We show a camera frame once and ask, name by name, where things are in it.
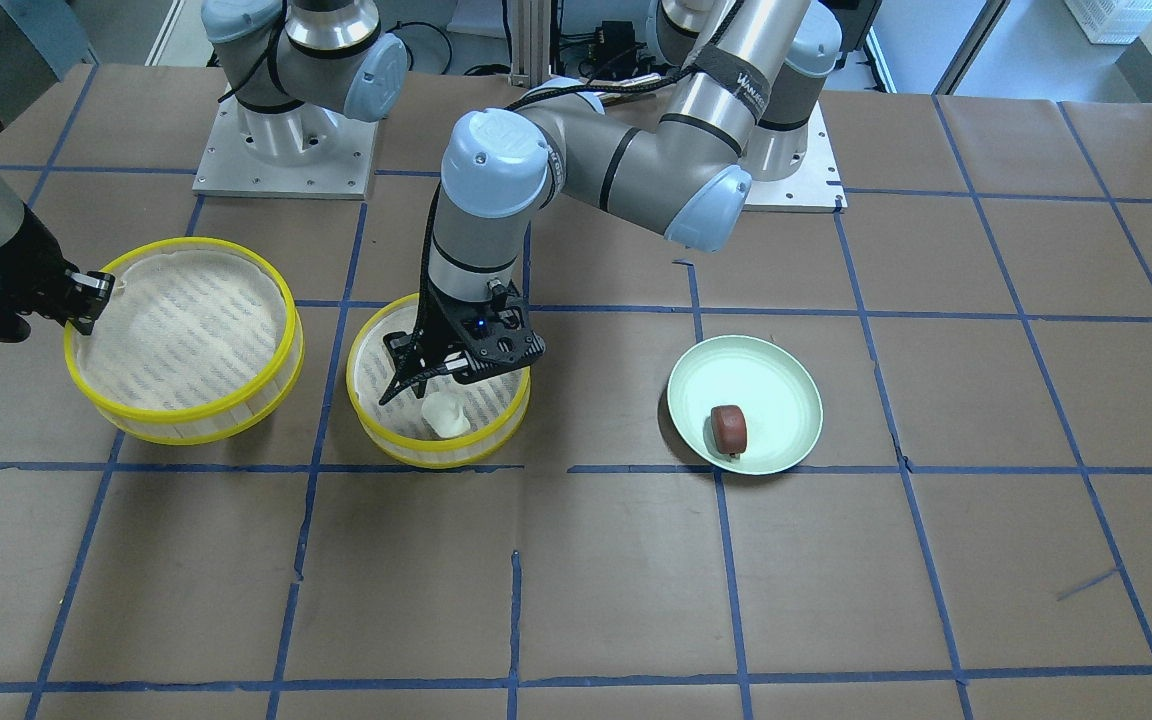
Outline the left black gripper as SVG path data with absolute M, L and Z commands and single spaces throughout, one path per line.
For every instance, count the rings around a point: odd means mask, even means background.
M 379 404 L 408 388 L 424 397 L 425 384 L 439 376 L 468 386 L 535 364 L 547 344 L 526 318 L 529 306 L 515 282 L 490 281 L 488 300 L 471 302 L 422 281 L 414 329 L 382 336 L 394 376 Z

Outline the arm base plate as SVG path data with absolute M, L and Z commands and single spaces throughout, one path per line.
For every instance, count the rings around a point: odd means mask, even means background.
M 219 105 L 194 191 L 250 199 L 365 200 L 379 124 L 302 105 L 282 114 Z
M 805 126 L 791 131 L 755 127 L 740 167 L 753 177 L 746 211 L 832 213 L 847 209 L 820 105 L 814 105 Z

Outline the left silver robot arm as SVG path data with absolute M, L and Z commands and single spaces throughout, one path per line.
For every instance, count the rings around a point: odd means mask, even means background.
M 794 54 L 819 8 L 698 3 L 692 50 L 655 83 L 673 94 L 654 129 L 609 118 L 607 86 L 563 78 L 460 118 L 430 200 L 414 327 L 382 340 L 393 376 L 379 404 L 422 397 L 438 377 L 470 386 L 540 359 L 547 346 L 513 275 L 532 219 L 558 195 L 687 249 L 722 249 L 755 185 L 741 158 L 786 118 L 787 73 L 803 70 Z

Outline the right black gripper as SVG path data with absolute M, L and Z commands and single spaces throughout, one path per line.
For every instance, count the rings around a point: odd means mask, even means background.
M 29 338 L 26 314 L 69 324 L 82 336 L 91 336 L 115 287 L 115 275 L 83 273 L 65 259 L 50 229 L 36 215 L 26 215 L 0 247 L 0 342 Z

